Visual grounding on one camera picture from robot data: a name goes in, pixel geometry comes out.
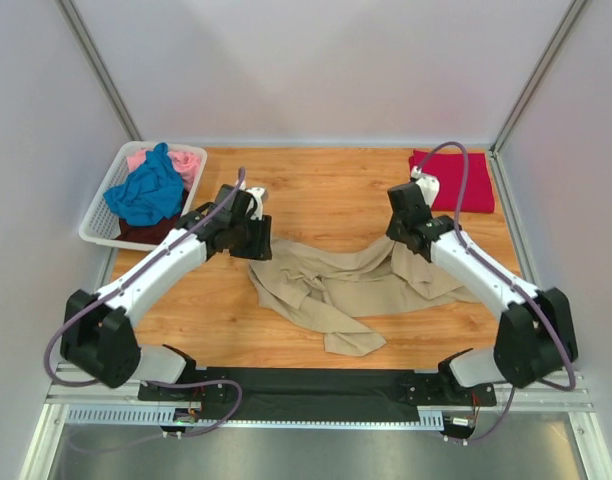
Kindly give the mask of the beige t shirt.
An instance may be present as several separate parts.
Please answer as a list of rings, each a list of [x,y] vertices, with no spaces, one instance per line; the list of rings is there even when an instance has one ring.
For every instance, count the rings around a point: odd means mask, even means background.
[[[322,334],[328,353],[362,357],[386,344],[363,317],[479,302],[444,270],[385,236],[352,253],[281,238],[271,249],[270,260],[248,264],[259,305]]]

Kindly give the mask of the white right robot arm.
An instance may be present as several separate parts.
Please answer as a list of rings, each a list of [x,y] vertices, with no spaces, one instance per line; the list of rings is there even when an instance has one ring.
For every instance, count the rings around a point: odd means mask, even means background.
[[[461,282],[498,320],[494,346],[447,361],[461,387],[540,382],[576,386],[578,358],[570,303],[557,288],[543,290],[512,274],[482,250],[455,217],[432,215],[419,182],[388,190],[392,216],[387,236]]]

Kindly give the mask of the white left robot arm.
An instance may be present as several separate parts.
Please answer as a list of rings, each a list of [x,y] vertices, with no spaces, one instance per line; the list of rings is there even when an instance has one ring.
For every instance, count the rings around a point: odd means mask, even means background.
[[[91,383],[118,388],[130,380],[178,387],[192,360],[170,346],[142,346],[135,329],[148,311],[186,274],[215,254],[271,259],[272,219],[261,187],[224,185],[217,198],[180,217],[164,240],[128,273],[67,301],[59,345],[63,359]]]

